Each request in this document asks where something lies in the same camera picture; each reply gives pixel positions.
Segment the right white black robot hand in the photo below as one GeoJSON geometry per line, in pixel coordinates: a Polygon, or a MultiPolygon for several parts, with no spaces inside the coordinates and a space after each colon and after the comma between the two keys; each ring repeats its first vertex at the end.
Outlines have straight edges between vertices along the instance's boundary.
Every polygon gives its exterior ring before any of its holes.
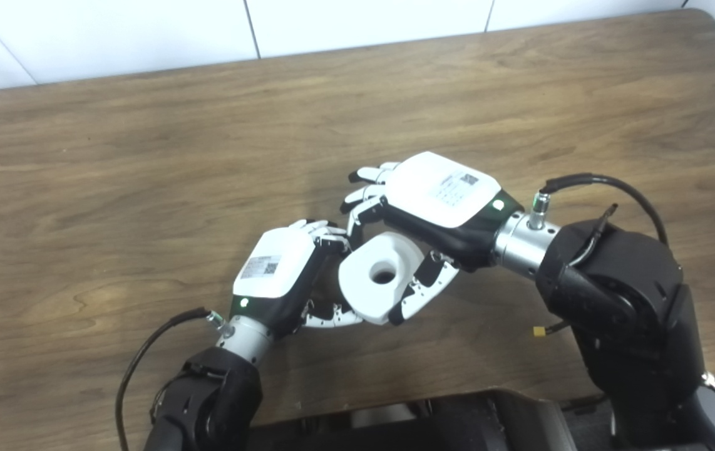
{"type": "Polygon", "coordinates": [[[340,207],[352,248],[363,242],[363,227],[374,222],[430,247],[390,308],[388,320],[395,326],[435,299],[458,272],[496,266],[498,235],[523,211],[494,177],[434,152],[362,167],[348,178],[365,182],[340,207]]]}

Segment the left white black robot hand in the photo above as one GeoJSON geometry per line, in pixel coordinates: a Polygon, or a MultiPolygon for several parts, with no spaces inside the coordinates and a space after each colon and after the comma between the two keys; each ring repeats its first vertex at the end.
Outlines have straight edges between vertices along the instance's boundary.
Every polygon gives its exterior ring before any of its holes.
{"type": "Polygon", "coordinates": [[[275,340],[303,326],[338,328],[364,320],[341,304],[326,318],[310,312],[310,295],[318,275],[332,255],[351,252],[345,229],[328,220],[303,218],[263,233],[232,286],[229,318],[237,316],[265,326],[275,340]]]}

